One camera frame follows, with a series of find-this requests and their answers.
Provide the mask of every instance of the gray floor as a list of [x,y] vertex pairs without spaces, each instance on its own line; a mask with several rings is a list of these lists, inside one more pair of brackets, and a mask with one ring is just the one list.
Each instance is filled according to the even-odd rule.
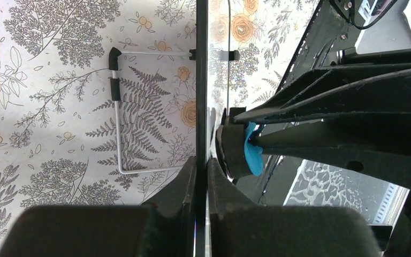
[[[365,54],[411,48],[411,30],[403,13],[407,4],[408,0],[398,0],[377,24],[364,31],[357,46],[357,52]],[[266,127],[264,132],[273,132],[279,130],[280,127],[282,124],[271,125]],[[258,177],[241,178],[237,187],[255,202],[266,205],[282,205],[301,162],[302,159],[288,156],[282,165],[276,167],[268,183],[269,174],[265,173]],[[262,196],[264,187],[267,192]]]

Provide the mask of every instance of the floral patterned surface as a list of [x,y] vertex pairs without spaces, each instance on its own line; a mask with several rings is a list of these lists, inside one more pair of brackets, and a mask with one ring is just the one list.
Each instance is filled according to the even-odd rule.
[[[228,68],[229,105],[274,93],[317,0],[229,4],[231,20],[227,1],[209,3],[211,47],[230,38],[241,52],[209,68],[217,113]],[[107,54],[194,49],[195,16],[195,0],[0,1],[0,245],[27,207],[135,205],[175,177],[118,173]],[[194,61],[128,54],[119,67],[125,168],[182,165],[195,154]]]

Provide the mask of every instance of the black plastic sleeve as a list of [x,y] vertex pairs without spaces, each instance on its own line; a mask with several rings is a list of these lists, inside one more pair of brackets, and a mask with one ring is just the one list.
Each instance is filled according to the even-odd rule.
[[120,99],[120,84],[119,79],[110,79],[111,83],[111,100],[121,101]]
[[117,57],[121,55],[122,53],[119,51],[119,49],[113,47],[111,48],[111,51],[109,51],[109,58],[108,58],[108,68],[111,71],[118,71],[119,70],[119,64],[117,63]]

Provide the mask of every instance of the black cable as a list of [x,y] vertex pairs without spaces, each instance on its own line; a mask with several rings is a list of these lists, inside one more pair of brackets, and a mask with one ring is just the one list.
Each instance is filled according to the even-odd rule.
[[386,13],[390,10],[390,8],[397,2],[398,0],[392,0],[387,7],[382,11],[382,13],[379,14],[379,16],[377,16],[377,18],[371,22],[370,24],[366,25],[366,26],[358,26],[357,24],[355,24],[355,0],[351,0],[352,6],[351,6],[351,11],[350,11],[350,23],[357,29],[360,30],[364,30],[364,29],[368,29],[372,26],[374,26],[378,21],[380,21],[380,19],[382,19]]

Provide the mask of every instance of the blue fabric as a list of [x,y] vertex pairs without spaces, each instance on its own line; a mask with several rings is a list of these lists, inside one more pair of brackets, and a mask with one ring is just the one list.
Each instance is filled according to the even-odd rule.
[[243,143],[243,150],[249,170],[255,176],[259,176],[264,169],[264,162],[262,161],[262,148],[259,146],[253,146],[249,143],[249,138],[253,134],[255,127],[256,123],[250,122],[245,129],[245,142]]

